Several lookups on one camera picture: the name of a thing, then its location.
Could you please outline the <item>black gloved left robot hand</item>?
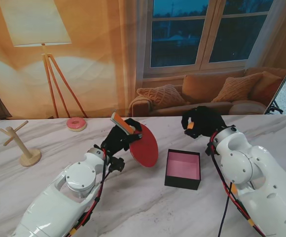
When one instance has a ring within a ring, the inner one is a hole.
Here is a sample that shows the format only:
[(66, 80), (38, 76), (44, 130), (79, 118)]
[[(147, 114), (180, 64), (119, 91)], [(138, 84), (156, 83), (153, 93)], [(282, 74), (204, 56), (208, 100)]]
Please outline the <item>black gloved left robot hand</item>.
[(131, 143), (141, 138), (140, 133), (127, 135), (119, 126), (115, 125), (101, 143), (101, 149), (106, 151), (106, 155), (112, 157), (121, 150), (127, 151)]

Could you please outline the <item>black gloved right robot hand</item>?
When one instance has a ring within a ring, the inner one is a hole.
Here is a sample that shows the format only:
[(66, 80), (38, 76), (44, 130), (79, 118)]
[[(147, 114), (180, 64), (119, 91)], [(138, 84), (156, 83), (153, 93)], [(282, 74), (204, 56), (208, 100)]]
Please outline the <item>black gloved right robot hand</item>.
[(194, 139), (200, 135), (211, 137), (217, 130), (226, 127), (222, 116), (206, 106), (193, 108), (182, 115), (184, 133)]

